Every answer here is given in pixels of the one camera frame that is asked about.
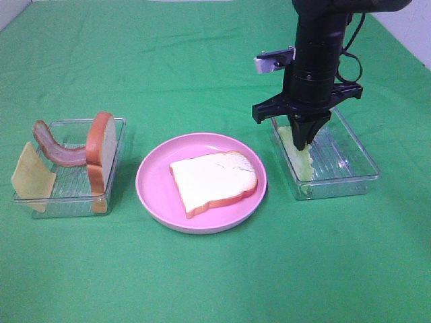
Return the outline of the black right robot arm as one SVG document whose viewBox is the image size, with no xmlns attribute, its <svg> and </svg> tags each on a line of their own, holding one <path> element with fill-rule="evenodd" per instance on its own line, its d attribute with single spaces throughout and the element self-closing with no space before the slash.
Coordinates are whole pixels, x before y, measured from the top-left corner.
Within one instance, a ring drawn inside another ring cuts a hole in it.
<svg viewBox="0 0 431 323">
<path fill-rule="evenodd" d="M 363 88 L 339 75 L 347 54 L 345 30 L 355 13 L 395 12 L 409 1 L 293 1 L 298 14 L 294 46 L 255 57 L 258 73 L 284 71 L 281 93 L 252 107 L 257 123 L 286 115 L 293 144 L 302 151 L 344 100 L 359 99 Z"/>
</svg>

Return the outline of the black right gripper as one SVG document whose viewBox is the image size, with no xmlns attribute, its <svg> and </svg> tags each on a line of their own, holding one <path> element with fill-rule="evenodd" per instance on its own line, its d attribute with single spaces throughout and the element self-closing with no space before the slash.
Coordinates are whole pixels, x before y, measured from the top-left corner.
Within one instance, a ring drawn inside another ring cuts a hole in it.
<svg viewBox="0 0 431 323">
<path fill-rule="evenodd" d="M 252 106 L 252 118 L 260 124 L 267 118 L 281 115 L 288 117 L 292 131 L 293 144 L 297 150 L 302 151 L 311 144 L 320 129 L 331 119 L 330 109 L 341 102 L 350 99 L 360 99 L 363 87 L 360 84 L 336 83 L 327 103 L 311 104 L 299 102 L 281 92 L 264 102 Z M 309 115 L 300 118 L 296 115 Z"/>
</svg>

